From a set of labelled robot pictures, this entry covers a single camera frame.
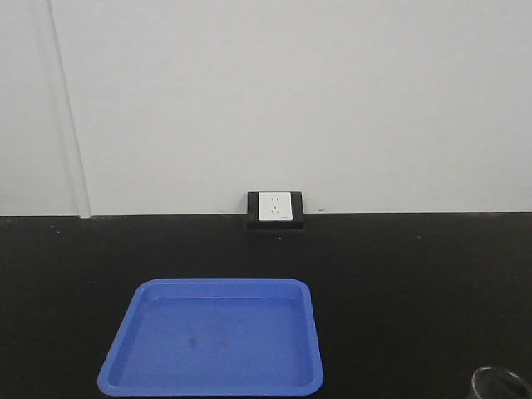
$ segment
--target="black countertop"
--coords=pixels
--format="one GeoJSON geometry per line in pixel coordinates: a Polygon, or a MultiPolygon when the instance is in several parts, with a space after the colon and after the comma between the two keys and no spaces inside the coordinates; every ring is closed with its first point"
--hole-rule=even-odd
{"type": "Polygon", "coordinates": [[[465,398],[472,372],[532,381],[532,214],[0,218],[0,397],[99,398],[135,289],[153,278],[297,278],[311,289],[316,398],[465,398]]]}

